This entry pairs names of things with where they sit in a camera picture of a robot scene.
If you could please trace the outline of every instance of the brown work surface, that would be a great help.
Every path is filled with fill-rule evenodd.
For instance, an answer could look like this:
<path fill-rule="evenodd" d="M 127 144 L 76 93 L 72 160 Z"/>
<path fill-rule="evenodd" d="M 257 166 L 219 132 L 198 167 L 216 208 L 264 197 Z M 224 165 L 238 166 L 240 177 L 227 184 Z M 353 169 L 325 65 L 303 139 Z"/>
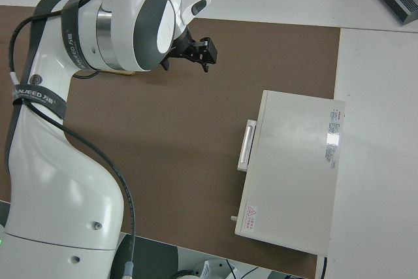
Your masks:
<path fill-rule="evenodd" d="M 2 150 L 12 110 L 7 44 L 12 28 L 30 12 L 0 7 Z M 195 20 L 190 28 L 194 38 L 210 36 L 217 46 L 218 63 L 209 73 L 196 63 L 171 60 L 168 72 L 159 67 L 74 80 L 65 125 L 125 174 L 138 235 L 313 278 L 316 256 L 234 234 L 231 215 L 238 214 L 245 180 L 236 166 L 246 121 L 257 118 L 263 90 L 333 97 L 340 30 L 221 20 Z M 27 32 L 22 38 L 18 69 Z M 4 166 L 0 179 L 0 199 L 7 201 Z M 127 210 L 123 231 L 129 232 Z"/>

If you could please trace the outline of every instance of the printed label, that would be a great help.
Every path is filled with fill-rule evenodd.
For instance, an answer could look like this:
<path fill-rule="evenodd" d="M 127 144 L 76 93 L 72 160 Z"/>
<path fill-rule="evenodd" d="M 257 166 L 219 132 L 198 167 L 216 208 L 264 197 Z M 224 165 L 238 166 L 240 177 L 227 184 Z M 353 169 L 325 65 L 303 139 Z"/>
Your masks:
<path fill-rule="evenodd" d="M 253 232 L 258 208 L 256 206 L 247 206 L 246 217 L 244 220 L 244 231 Z"/>
<path fill-rule="evenodd" d="M 340 145 L 340 128 L 341 128 L 342 113 L 334 108 L 330 112 L 328 134 L 327 134 L 327 148 L 325 150 L 325 161 L 327 165 L 334 169 L 338 160 L 338 146 Z"/>

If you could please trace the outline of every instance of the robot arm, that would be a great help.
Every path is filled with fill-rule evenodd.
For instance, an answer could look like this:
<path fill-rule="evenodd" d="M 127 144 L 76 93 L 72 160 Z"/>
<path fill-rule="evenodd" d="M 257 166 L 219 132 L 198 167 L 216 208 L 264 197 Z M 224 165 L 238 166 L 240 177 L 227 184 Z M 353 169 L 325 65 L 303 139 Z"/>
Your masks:
<path fill-rule="evenodd" d="M 108 276 L 123 198 L 108 171 L 72 147 L 64 135 L 71 78 L 80 69 L 149 71 L 160 63 L 168 68 L 170 57 L 184 57 L 207 70 L 216 62 L 216 49 L 209 38 L 194 41 L 187 24 L 209 2 L 40 2 L 20 82 L 11 66 L 16 100 L 6 165 L 12 197 L 0 245 L 2 276 Z"/>
<path fill-rule="evenodd" d="M 161 62 L 168 69 L 165 61 L 169 57 L 185 57 L 207 69 L 207 64 L 216 62 L 216 49 L 208 39 L 193 41 L 187 25 L 209 3 L 210 0 L 103 0 L 101 12 L 111 14 L 111 60 L 117 60 L 119 68 L 125 70 L 149 71 Z M 114 67 L 106 60 L 112 52 L 102 49 L 101 43 L 99 48 L 104 50 L 104 61 Z"/>

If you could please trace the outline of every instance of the white handle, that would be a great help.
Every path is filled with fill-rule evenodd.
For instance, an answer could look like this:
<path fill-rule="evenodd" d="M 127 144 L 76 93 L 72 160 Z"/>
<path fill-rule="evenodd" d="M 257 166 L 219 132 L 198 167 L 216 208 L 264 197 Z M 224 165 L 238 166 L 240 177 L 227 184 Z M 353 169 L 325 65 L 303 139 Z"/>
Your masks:
<path fill-rule="evenodd" d="M 255 120 L 247 121 L 246 132 L 244 134 L 244 139 L 242 140 L 240 160 L 238 161 L 237 167 L 239 171 L 246 172 L 248 169 L 249 154 L 251 153 L 256 125 L 257 121 Z"/>

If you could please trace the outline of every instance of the white case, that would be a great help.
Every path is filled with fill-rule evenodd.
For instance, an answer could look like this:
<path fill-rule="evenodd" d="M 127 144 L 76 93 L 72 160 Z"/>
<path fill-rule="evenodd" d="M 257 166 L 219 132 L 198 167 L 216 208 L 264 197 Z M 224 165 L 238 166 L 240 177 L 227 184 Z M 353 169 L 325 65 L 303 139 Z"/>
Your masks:
<path fill-rule="evenodd" d="M 264 91 L 237 235 L 327 256 L 344 105 Z"/>

